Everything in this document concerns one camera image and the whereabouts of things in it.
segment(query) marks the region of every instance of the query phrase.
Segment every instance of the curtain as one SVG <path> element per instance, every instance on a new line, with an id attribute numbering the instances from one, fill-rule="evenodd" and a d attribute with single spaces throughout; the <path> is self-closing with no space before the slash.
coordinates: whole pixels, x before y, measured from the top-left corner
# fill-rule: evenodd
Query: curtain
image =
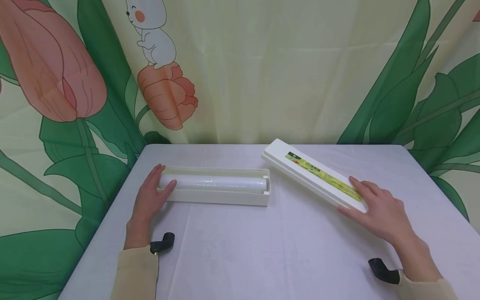
<path id="1" fill-rule="evenodd" d="M 400 144 L 480 230 L 479 9 L 1 0 L 0 299 L 58 297 L 147 144 Z"/>

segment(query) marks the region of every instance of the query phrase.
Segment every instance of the yellow label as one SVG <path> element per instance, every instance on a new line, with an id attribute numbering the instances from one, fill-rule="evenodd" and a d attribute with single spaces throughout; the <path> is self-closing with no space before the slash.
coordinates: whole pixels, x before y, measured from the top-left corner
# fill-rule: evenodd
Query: yellow label
<path id="1" fill-rule="evenodd" d="M 285 156 L 295 164 L 299 165 L 300 167 L 304 168 L 305 170 L 309 171 L 316 177 L 320 178 L 321 180 L 325 181 L 326 183 L 330 184 L 337 190 L 347 194 L 348 196 L 352 197 L 353 199 L 357 200 L 358 202 L 361 202 L 361 196 L 351 186 L 348 184 L 344 183 L 343 181 L 338 180 L 337 178 L 333 177 L 330 174 L 327 174 L 325 171 L 320 170 L 316 166 L 312 165 L 308 161 L 305 161 L 301 157 L 289 152 L 287 156 Z"/>

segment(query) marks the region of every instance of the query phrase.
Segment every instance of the white tablecloth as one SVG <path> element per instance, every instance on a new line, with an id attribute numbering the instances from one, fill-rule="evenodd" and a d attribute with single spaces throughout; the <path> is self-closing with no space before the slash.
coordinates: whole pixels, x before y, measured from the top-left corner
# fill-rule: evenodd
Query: white tablecloth
<path id="1" fill-rule="evenodd" d="M 460 299 L 480 295 L 480 236 L 409 155 L 395 145 L 297 145 L 345 176 L 376 182 L 405 202 L 417 234 Z M 140 155 L 60 299 L 108 299 L 138 188 L 157 163 L 265 168 L 265 145 L 149 145 Z M 175 233 L 160 255 L 157 299 L 396 299 L 367 261 L 401 267 L 393 248 L 299 184 L 271 169 L 268 207 L 167 203 L 153 240 Z"/>

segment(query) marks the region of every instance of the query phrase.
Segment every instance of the tulip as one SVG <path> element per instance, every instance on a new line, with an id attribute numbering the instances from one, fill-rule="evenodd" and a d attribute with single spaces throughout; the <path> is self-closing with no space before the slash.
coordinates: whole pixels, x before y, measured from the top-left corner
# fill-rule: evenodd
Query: tulip
<path id="1" fill-rule="evenodd" d="M 27 101 L 43 116 L 73 121 L 99 112 L 107 88 L 70 24 L 37 0 L 0 0 L 0 37 Z"/>
<path id="2" fill-rule="evenodd" d="M 171 130 L 183 128 L 198 106 L 195 86 L 173 62 L 155 70 L 147 66 L 138 73 L 138 85 L 147 105 L 163 126 Z"/>

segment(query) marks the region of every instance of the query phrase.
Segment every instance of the beige sleeve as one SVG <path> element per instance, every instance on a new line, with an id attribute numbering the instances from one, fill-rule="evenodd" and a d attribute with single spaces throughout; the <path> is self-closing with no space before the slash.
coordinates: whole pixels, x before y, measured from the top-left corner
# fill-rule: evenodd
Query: beige sleeve
<path id="1" fill-rule="evenodd" d="M 155 300 L 157 277 L 158 256 L 150 252 L 150 245 L 123 250 L 110 300 Z"/>
<path id="2" fill-rule="evenodd" d="M 458 300 L 452 286 L 445 279 L 437 282 L 413 282 L 400 272 L 398 293 L 401 300 Z"/>

